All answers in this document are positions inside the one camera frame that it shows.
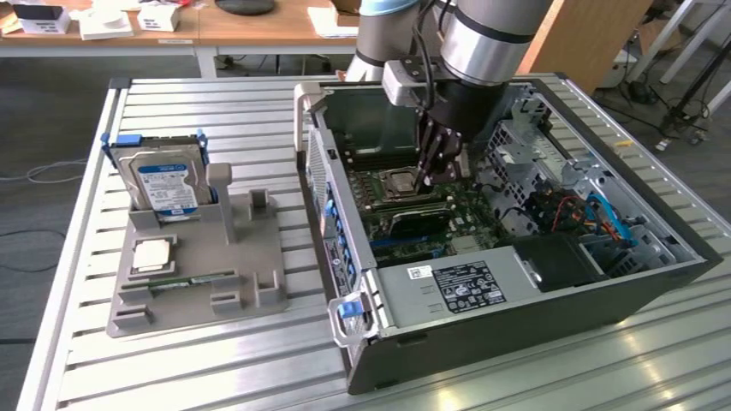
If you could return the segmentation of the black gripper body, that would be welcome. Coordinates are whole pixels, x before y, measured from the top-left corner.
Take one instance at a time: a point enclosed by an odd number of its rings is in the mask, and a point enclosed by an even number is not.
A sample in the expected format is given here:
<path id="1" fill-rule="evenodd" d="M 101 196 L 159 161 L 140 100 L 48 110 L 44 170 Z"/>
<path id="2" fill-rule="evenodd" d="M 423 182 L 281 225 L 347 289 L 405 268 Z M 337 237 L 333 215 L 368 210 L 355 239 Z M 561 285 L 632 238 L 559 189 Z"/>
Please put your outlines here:
<path id="1" fill-rule="evenodd" d="M 428 117 L 440 126 L 460 133 L 465 141 L 472 141 L 485 127 L 504 91 L 504 83 L 477 86 L 461 80 L 439 80 L 435 83 L 433 106 L 427 111 Z"/>

